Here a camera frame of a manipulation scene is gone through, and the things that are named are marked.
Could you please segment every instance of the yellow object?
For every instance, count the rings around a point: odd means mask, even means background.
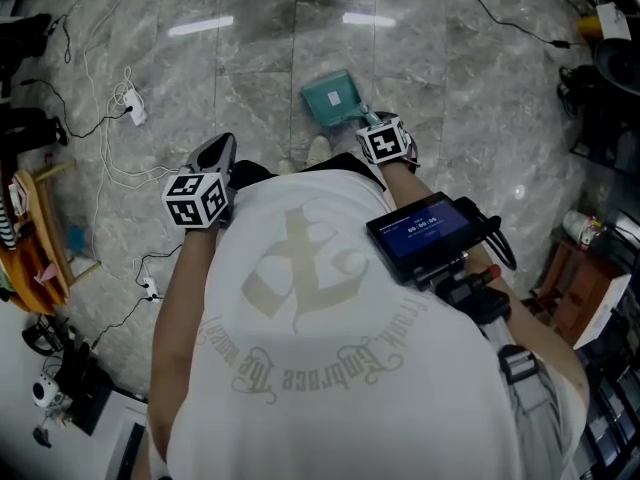
[[[603,39],[602,25],[597,16],[588,16],[578,21],[578,30],[587,41]]]

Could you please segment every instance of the power cord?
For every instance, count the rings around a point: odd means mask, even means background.
[[[58,16],[52,23],[51,26],[49,27],[49,30],[47,30],[47,35],[51,35],[56,31],[56,28],[58,28],[58,24],[60,22],[62,22],[62,30],[64,31],[64,35],[67,38],[67,48],[64,51],[64,63],[65,64],[69,64],[71,62],[71,36],[69,35],[69,31],[67,30],[67,19],[69,19],[69,15],[71,14],[71,12],[78,6],[78,4],[80,3],[80,0],[76,0],[73,5],[71,7],[69,7],[69,10],[67,12],[65,12],[64,14],[61,14],[60,16]]]
[[[500,20],[500,19],[496,18],[491,13],[489,8],[485,5],[485,3],[482,0],[477,0],[477,1],[482,6],[484,11],[487,13],[489,18],[491,18],[494,21],[494,23],[497,23],[498,25],[504,25],[505,27],[513,27],[515,29],[518,29],[520,32],[523,32],[523,33],[525,33],[525,34],[537,39],[541,43],[549,44],[551,46],[555,46],[556,48],[561,48],[561,49],[565,49],[565,50],[568,50],[572,46],[588,46],[586,43],[570,43],[569,41],[564,41],[562,39],[554,39],[552,41],[549,41],[547,39],[543,39],[542,37],[540,37],[535,32],[531,32],[530,30],[527,30],[526,28],[521,27],[517,23],[512,23],[510,21],[503,21],[503,20]]]
[[[182,244],[177,245],[176,247],[174,247],[174,249],[169,252],[169,253],[163,253],[163,252],[150,252],[145,254],[144,256],[142,256],[142,258],[134,258],[133,260],[133,266],[132,266],[132,271],[133,271],[133,267],[135,267],[135,262],[136,260],[140,261],[140,269],[138,270],[138,273],[136,274],[136,277],[134,279],[135,283],[140,286],[141,288],[147,288],[148,285],[142,284],[140,283],[140,281],[138,281],[138,278],[140,277],[140,273],[142,272],[142,268],[144,267],[145,269],[147,269],[147,275],[149,277],[151,277],[151,275],[149,274],[149,269],[147,268],[147,266],[144,264],[144,260],[146,260],[147,258],[169,258],[171,256],[173,256],[173,254],[182,247]],[[141,297],[138,302],[136,302],[135,306],[133,306],[133,309],[129,312],[129,314],[127,316],[124,317],[124,319],[122,320],[122,322],[120,322],[119,324],[110,324],[108,325],[100,334],[98,334],[98,337],[93,341],[93,343],[91,344],[91,350],[95,349],[98,346],[98,342],[100,341],[100,339],[102,338],[102,336],[104,336],[104,334],[109,330],[109,329],[115,329],[117,327],[122,327],[126,321],[129,319],[129,317],[131,315],[133,315],[133,312],[137,309],[137,307],[140,305],[140,303],[143,300],[148,300],[149,302],[151,302],[152,300],[163,300],[164,297]]]
[[[120,115],[118,115],[118,116],[103,116],[103,117],[102,117],[102,119],[100,119],[100,121],[98,122],[98,124],[97,124],[97,125],[95,125],[95,126],[91,129],[91,131],[89,131],[89,132],[87,132],[87,133],[85,133],[85,134],[83,134],[83,135],[77,135],[77,134],[75,134],[75,133],[73,133],[73,132],[71,131],[71,128],[69,128],[69,123],[67,122],[67,104],[66,104],[66,102],[64,101],[64,99],[62,98],[62,96],[60,96],[60,93],[59,93],[58,91],[56,91],[55,87],[53,87],[53,85],[51,85],[51,84],[50,84],[49,82],[47,82],[46,80],[41,80],[40,78],[28,78],[28,79],[23,80],[22,82],[20,82],[20,84],[19,84],[19,85],[31,85],[31,84],[34,84],[34,83],[36,83],[36,82],[41,83],[41,84],[44,84],[44,85],[46,85],[47,87],[49,87],[49,89],[51,89],[51,91],[53,92],[53,94],[55,94],[55,95],[58,97],[58,99],[62,102],[62,117],[63,117],[63,119],[64,119],[64,124],[65,124],[65,126],[67,127],[67,131],[69,132],[69,135],[71,135],[72,137],[75,137],[75,138],[77,138],[77,139],[84,139],[85,137],[88,137],[88,136],[89,136],[89,135],[91,135],[93,132],[95,132],[95,131],[98,129],[98,127],[99,127],[102,123],[104,123],[106,120],[108,120],[108,119],[113,119],[114,121],[115,121],[115,120],[118,120],[118,119],[120,119],[121,117],[123,117],[125,114],[128,114],[129,112],[131,112],[131,111],[133,110],[133,107],[127,107],[127,108],[124,110],[124,112],[122,112],[122,113],[121,113]]]
[[[118,6],[120,5],[120,3],[122,2],[122,0],[116,0],[115,4],[109,9],[109,11],[100,19],[100,21],[98,21],[98,23],[96,23],[96,25],[93,27],[93,29],[91,30],[91,32],[89,33],[88,39],[87,39],[87,43],[85,44],[85,47],[82,51],[82,56],[83,56],[83,60],[84,60],[84,70],[85,70],[85,74],[87,75],[87,78],[89,79],[89,82],[91,83],[91,92],[93,95],[93,101],[96,104],[96,114],[98,115],[98,117],[100,116],[100,102],[98,101],[98,97],[96,96],[96,85],[95,82],[93,80],[93,78],[91,77],[91,73],[89,72],[89,62],[87,60],[87,52],[90,49],[90,45],[91,45],[91,41],[93,40],[93,37],[95,36],[96,32],[98,31],[98,29],[109,19],[109,17],[115,12],[115,10],[118,8]],[[130,83],[131,86],[134,88],[135,90],[135,86],[133,86],[133,83],[130,80],[130,76],[131,76],[131,68],[125,69],[125,86],[128,86],[128,84]],[[120,100],[119,98],[116,96],[116,92],[117,92],[117,88],[120,86],[121,84],[118,84],[116,86],[116,88],[114,89],[114,96],[112,96],[112,98],[109,99],[109,101],[107,101],[107,109],[109,108],[110,102],[111,101],[115,101],[116,105],[120,104]],[[136,95],[138,98],[140,98],[140,95],[138,94],[138,92],[136,91]],[[96,249],[95,249],[95,234],[96,234],[96,224],[98,221],[98,213],[100,211],[100,195],[102,193],[102,188],[104,186],[104,179],[105,179],[105,172],[107,173],[107,175],[109,176],[109,179],[116,185],[120,185],[123,187],[126,187],[128,189],[131,190],[137,190],[140,187],[142,187],[143,185],[146,185],[147,183],[151,183],[152,181],[158,180],[160,178],[162,178],[163,176],[172,173],[172,172],[178,172],[178,169],[168,169],[167,167],[164,166],[157,166],[154,167],[148,171],[141,171],[139,173],[127,173],[126,171],[120,171],[121,173],[128,175],[128,176],[143,176],[143,175],[147,175],[150,174],[151,172],[154,172],[155,170],[160,170],[161,173],[157,176],[151,176],[148,179],[144,180],[142,183],[139,183],[135,186],[132,185],[127,185],[124,183],[120,183],[119,181],[115,180],[114,177],[111,174],[111,171],[109,170],[109,166],[107,164],[107,162],[109,161],[111,163],[111,165],[113,166],[113,158],[111,155],[111,146],[108,143],[108,138],[109,138],[109,129],[108,129],[108,124],[109,122],[107,121],[107,127],[105,132],[103,133],[102,127],[98,127],[98,131],[100,133],[100,160],[102,161],[102,172],[100,174],[100,184],[98,186],[98,191],[96,193],[96,210],[93,214],[93,227],[92,227],[92,232],[91,232],[91,251],[93,253],[93,257],[94,259],[97,260],[97,254],[96,254]],[[106,142],[106,148],[104,150],[104,154],[103,154],[103,143]],[[104,265],[101,263],[100,264],[100,268],[102,269],[103,272],[105,272],[109,277],[111,277],[112,279],[115,279],[116,281],[122,281],[122,279],[118,278],[117,276],[114,276],[111,272],[109,272]]]
[[[98,337],[95,340],[93,340],[93,343],[91,344],[91,350],[94,350],[98,346],[98,342],[102,339],[102,336],[104,336],[105,333],[109,331],[109,329],[116,329],[118,327],[122,327],[126,323],[126,321],[129,320],[129,317],[133,315],[133,312],[138,308],[138,306],[143,300],[152,301],[153,297],[141,297],[140,299],[138,299],[138,302],[136,302],[135,306],[133,306],[133,309],[129,311],[129,314],[124,317],[122,322],[120,322],[119,324],[110,324],[107,327],[105,327],[105,329],[100,334],[98,334]]]
[[[487,237],[487,244],[493,252],[496,254],[498,259],[507,267],[509,270],[515,270],[518,268],[518,262],[516,261],[516,257],[511,250],[511,246],[507,239],[502,234],[502,231],[498,230],[494,234],[489,235]]]
[[[146,260],[147,258],[170,258],[171,256],[173,256],[173,254],[180,249],[180,247],[182,247],[182,244],[177,245],[171,252],[169,253],[163,253],[163,252],[150,252],[148,254],[145,254],[141,259],[140,259],[140,269],[138,270],[138,273],[136,274],[136,277],[134,279],[135,283],[140,287],[140,288],[148,288],[148,286],[146,284],[142,284],[139,281],[140,278],[140,273],[142,272],[142,267],[147,268],[147,266],[144,264],[144,260]]]

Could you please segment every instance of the dustpan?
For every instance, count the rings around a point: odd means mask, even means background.
[[[380,121],[362,102],[346,70],[315,80],[304,86],[301,92],[322,126],[331,127],[362,118],[371,124]]]

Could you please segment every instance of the black cable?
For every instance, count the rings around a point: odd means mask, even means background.
[[[64,35],[67,36],[67,48],[64,51],[64,63],[69,64],[71,62],[71,36],[69,35],[69,31],[67,30],[67,18],[69,15],[67,14],[62,20],[62,31]]]
[[[145,285],[141,284],[138,279],[140,278],[140,272],[142,272],[142,268],[144,267],[144,260],[147,258],[169,258],[171,256],[173,256],[173,253],[175,253],[178,249],[180,249],[180,247],[182,247],[182,244],[176,246],[170,253],[163,253],[163,252],[150,252],[148,254],[145,254],[142,258],[140,258],[140,268],[138,269],[138,274],[136,275],[134,281],[135,283],[140,286],[141,288],[146,288]]]
[[[80,0],[76,0],[75,2],[73,2],[73,5],[69,7],[69,10],[64,14],[61,14],[60,16],[58,16],[55,20],[53,20],[53,22],[51,23],[51,26],[49,27],[49,30],[47,30],[47,35],[53,34],[56,31],[56,28],[58,28],[58,23],[62,21],[62,30],[64,31],[64,35],[67,38],[67,48],[64,51],[65,64],[69,64],[71,62],[71,36],[69,35],[69,31],[67,30],[67,19],[69,18],[69,15],[77,7],[79,3],[80,3]]]
[[[491,247],[493,252],[496,253],[496,256],[504,264],[505,267],[507,267],[509,270],[515,270],[516,268],[518,268],[516,257],[511,250],[509,242],[507,242],[507,239],[502,234],[502,231],[498,230],[495,233],[489,235],[486,241],[489,247]]]
[[[136,305],[133,306],[133,309],[129,312],[129,314],[127,316],[124,317],[124,320],[122,320],[122,322],[120,322],[119,324],[110,324],[108,325],[100,334],[98,334],[98,337],[93,341],[93,343],[91,344],[91,350],[95,349],[98,346],[98,342],[100,341],[100,339],[102,338],[102,336],[104,336],[104,334],[109,330],[109,329],[115,329],[117,327],[122,327],[126,321],[129,319],[129,317],[131,315],[133,315],[133,312],[138,308],[138,306],[140,305],[140,303],[143,300],[153,300],[152,297],[142,297],[138,300],[138,302],[136,302]]]
[[[49,359],[57,359],[58,361],[61,361],[62,358],[60,356],[57,356],[55,354],[51,354],[50,356],[48,356],[44,362],[42,363],[42,371],[44,372],[47,369],[47,362],[49,361]]]
[[[561,39],[554,39],[552,41],[548,41],[546,39],[543,39],[542,37],[540,37],[539,35],[537,35],[534,32],[531,32],[530,30],[527,30],[526,28],[521,27],[520,25],[518,25],[517,23],[512,23],[510,21],[502,21],[499,20],[498,18],[496,18],[491,11],[489,10],[489,8],[485,5],[485,3],[482,0],[477,0],[478,3],[482,6],[482,8],[485,10],[485,12],[487,13],[487,15],[489,16],[489,18],[491,18],[495,23],[497,23],[498,25],[504,25],[505,27],[513,27],[518,29],[520,32],[523,32],[527,35],[530,35],[531,37],[534,37],[535,39],[537,39],[538,41],[545,43],[545,44],[550,44],[551,46],[555,46],[556,48],[563,48],[565,50],[568,50],[569,48],[571,48],[572,46],[587,46],[586,43],[570,43],[569,41],[564,41]]]
[[[77,134],[75,134],[75,133],[73,133],[71,131],[71,128],[69,128],[69,123],[67,122],[67,104],[64,101],[64,98],[62,96],[60,96],[60,93],[58,91],[56,91],[55,87],[53,87],[53,85],[51,85],[46,80],[42,80],[40,78],[27,78],[26,80],[23,80],[22,82],[20,82],[19,85],[31,85],[31,84],[34,84],[36,82],[39,82],[39,83],[44,84],[47,87],[49,87],[49,89],[51,89],[53,94],[55,94],[58,97],[58,99],[62,102],[62,117],[64,119],[64,124],[67,127],[67,131],[69,132],[69,135],[71,135],[72,137],[75,137],[76,139],[84,139],[85,137],[88,137],[93,132],[95,132],[98,129],[98,126],[100,126],[102,123],[104,123],[107,119],[113,119],[114,121],[117,121],[122,116],[124,116],[125,114],[128,114],[129,112],[131,112],[133,110],[133,107],[129,106],[126,109],[124,109],[122,114],[120,114],[119,116],[104,116],[102,119],[100,119],[98,124],[95,125],[91,129],[91,131],[85,133],[84,135],[77,135]]]

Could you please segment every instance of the white t-shirt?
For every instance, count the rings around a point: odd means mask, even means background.
[[[467,316],[392,279],[365,232],[388,211],[346,171],[240,191],[171,433],[174,480],[522,478],[496,353]],[[569,455],[586,415],[555,379]]]

